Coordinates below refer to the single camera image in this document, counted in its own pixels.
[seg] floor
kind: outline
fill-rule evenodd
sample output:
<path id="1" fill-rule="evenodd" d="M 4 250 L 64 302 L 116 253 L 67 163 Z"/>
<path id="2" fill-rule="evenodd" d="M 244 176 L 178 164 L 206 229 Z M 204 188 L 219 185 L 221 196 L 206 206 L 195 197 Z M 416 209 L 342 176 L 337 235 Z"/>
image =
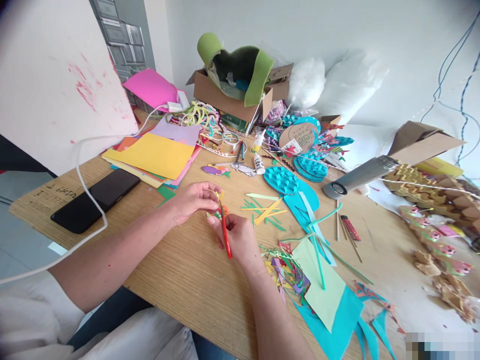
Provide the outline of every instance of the floor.
<path id="1" fill-rule="evenodd" d="M 7 171 L 0 174 L 0 196 L 15 201 L 51 179 L 46 172 Z M 9 206 L 2 202 L 0 230 L 0 279 L 48 265 L 66 252 L 63 247 L 10 214 Z M 80 326 L 95 310 L 85 316 Z"/>

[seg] hand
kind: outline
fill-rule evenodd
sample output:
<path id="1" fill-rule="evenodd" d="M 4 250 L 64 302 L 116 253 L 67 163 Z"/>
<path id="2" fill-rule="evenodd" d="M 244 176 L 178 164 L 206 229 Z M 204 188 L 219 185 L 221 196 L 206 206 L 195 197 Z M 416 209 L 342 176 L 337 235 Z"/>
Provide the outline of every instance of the hand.
<path id="1" fill-rule="evenodd" d="M 207 221 L 218 235 L 217 241 L 225 247 L 222 222 L 216 216 L 210 216 Z M 243 271 L 247 274 L 265 270 L 252 222 L 231 213 L 225 217 L 225 223 L 232 257 Z"/>
<path id="2" fill-rule="evenodd" d="M 219 194 L 223 192 L 220 186 L 211 182 L 194 182 L 179 191 L 176 196 L 158 209 L 166 211 L 173 226 L 178 226 L 199 210 L 213 214 L 219 209 L 219 199 L 212 191 Z"/>

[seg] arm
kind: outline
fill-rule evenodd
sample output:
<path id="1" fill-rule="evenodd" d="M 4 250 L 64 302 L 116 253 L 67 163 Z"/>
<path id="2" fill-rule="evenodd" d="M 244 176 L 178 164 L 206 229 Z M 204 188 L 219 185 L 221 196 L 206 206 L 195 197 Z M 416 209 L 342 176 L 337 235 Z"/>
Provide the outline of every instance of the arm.
<path id="1" fill-rule="evenodd" d="M 48 271 L 70 300 L 88 313 L 110 297 L 159 241 L 198 210 L 215 212 L 222 189 L 210 182 L 188 185 L 134 221 L 123 232 L 83 247 Z"/>
<path id="2" fill-rule="evenodd" d="M 218 241 L 223 241 L 221 222 L 211 216 L 208 223 L 218 234 Z M 265 267 L 252 223 L 230 214 L 226 225 L 232 255 L 243 269 L 250 287 L 258 357 L 260 360 L 315 359 Z"/>

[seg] person's left hand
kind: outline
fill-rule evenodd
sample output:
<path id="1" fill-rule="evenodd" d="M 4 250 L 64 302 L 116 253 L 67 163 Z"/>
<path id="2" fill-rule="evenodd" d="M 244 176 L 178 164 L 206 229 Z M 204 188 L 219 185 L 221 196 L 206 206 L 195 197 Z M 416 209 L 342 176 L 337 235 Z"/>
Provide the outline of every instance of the person's left hand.
<path id="1" fill-rule="evenodd" d="M 221 193 L 220 186 L 211 182 L 194 182 L 180 190 L 158 209 L 168 212 L 174 226 L 186 222 L 198 210 L 214 214 L 219 209 L 219 199 L 212 192 Z"/>

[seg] scissors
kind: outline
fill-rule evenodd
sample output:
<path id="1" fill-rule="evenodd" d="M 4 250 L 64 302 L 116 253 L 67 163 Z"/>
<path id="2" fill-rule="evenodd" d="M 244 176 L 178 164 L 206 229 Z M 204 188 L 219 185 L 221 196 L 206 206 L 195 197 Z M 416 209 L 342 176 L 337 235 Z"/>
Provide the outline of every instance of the scissors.
<path id="1" fill-rule="evenodd" d="M 225 214 L 224 214 L 224 207 L 222 206 L 222 201 L 220 201 L 220 217 L 221 217 L 221 229 L 223 231 L 223 238 L 225 239 L 225 249 L 228 258 L 232 258 L 232 251 L 230 250 L 230 243 L 229 243 L 229 234 L 227 232 L 227 223 L 225 222 Z"/>

